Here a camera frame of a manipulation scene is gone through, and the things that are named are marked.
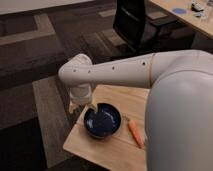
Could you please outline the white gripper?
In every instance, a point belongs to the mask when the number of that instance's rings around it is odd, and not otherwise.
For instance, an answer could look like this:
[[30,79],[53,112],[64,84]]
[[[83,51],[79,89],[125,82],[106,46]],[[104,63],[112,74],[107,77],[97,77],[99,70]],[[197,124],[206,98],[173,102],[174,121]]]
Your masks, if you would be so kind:
[[[69,90],[70,104],[69,113],[72,114],[77,108],[76,105],[85,105],[92,101],[92,88],[89,84],[82,84],[78,86],[71,87]],[[94,104],[88,104],[89,108],[93,109],[95,112],[98,111],[98,107]]]

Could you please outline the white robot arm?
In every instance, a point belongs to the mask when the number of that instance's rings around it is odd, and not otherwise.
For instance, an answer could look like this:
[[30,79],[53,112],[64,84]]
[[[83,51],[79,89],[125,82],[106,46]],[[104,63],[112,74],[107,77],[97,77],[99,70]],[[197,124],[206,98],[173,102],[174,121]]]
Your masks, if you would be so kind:
[[213,171],[213,54],[189,49],[94,64],[80,53],[58,75],[77,104],[90,102],[99,84],[147,88],[147,170]]

